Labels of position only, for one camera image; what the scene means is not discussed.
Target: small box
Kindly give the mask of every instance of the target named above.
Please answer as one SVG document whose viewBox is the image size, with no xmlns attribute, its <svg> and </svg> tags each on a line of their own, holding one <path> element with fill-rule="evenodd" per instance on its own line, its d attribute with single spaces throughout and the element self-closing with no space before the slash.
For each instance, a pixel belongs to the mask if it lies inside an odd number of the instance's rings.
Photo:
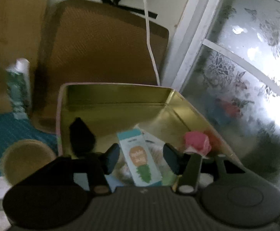
<svg viewBox="0 0 280 231">
<path fill-rule="evenodd" d="M 117 134 L 128 168 L 136 186 L 161 185 L 162 176 L 145 143 L 142 132 L 133 129 Z"/>
</svg>

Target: pink object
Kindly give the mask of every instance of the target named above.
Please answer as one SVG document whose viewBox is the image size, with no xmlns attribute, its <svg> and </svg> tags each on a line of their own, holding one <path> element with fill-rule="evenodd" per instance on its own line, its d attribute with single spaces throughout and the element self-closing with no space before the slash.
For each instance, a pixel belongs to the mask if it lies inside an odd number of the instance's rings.
<svg viewBox="0 0 280 231">
<path fill-rule="evenodd" d="M 206 156 L 211 151 L 209 138 L 206 134 L 199 131 L 187 132 L 185 138 L 185 153 L 197 152 Z"/>
<path fill-rule="evenodd" d="M 240 108 L 232 103 L 224 100 L 220 100 L 219 103 L 228 116 L 232 118 L 240 118 L 242 116 Z"/>
</svg>

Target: floral window pattern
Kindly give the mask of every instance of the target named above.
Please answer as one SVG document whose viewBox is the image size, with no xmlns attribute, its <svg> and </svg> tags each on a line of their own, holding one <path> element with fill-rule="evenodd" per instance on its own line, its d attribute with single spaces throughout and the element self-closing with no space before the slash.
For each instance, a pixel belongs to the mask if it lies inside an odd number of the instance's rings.
<svg viewBox="0 0 280 231">
<path fill-rule="evenodd" d="M 207 39 L 245 59 L 280 86 L 280 2 L 221 0 Z"/>
<path fill-rule="evenodd" d="M 279 96 L 204 45 L 182 95 L 211 122 L 246 167 L 280 185 Z"/>
</svg>

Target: black strap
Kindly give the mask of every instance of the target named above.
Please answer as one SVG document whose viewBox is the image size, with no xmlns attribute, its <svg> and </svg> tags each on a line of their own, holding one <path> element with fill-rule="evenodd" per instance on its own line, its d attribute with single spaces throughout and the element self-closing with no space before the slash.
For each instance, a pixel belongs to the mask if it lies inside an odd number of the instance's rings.
<svg viewBox="0 0 280 231">
<path fill-rule="evenodd" d="M 135 13 L 144 15 L 144 10 L 143 9 L 133 8 L 133 7 L 129 7 L 129 6 L 123 6 L 123 5 L 118 5 L 121 0 L 113 0 L 113 1 L 112 0 L 101 0 L 101 1 L 103 3 L 107 3 L 107 4 L 110 4 L 112 6 L 121 8 L 123 10 L 127 10 L 127 11 L 131 11 L 131 12 L 135 12 Z M 151 17 L 153 19 L 156 19 L 157 14 L 149 11 L 149 17 Z"/>
</svg>

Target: brown panel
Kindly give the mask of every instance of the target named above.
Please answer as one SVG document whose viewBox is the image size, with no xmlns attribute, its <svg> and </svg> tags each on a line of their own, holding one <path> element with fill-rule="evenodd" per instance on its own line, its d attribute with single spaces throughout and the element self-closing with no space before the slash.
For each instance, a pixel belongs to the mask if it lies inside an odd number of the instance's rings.
<svg viewBox="0 0 280 231">
<path fill-rule="evenodd" d="M 45 25 L 35 76 L 34 126 L 55 131 L 59 88 L 66 82 L 120 82 L 156 85 L 146 44 L 145 20 L 108 4 L 66 0 Z M 157 66 L 169 32 L 150 23 Z"/>
<path fill-rule="evenodd" d="M 0 0 L 0 113 L 11 111 L 5 68 L 16 58 L 37 65 L 42 21 L 48 0 Z"/>
</svg>

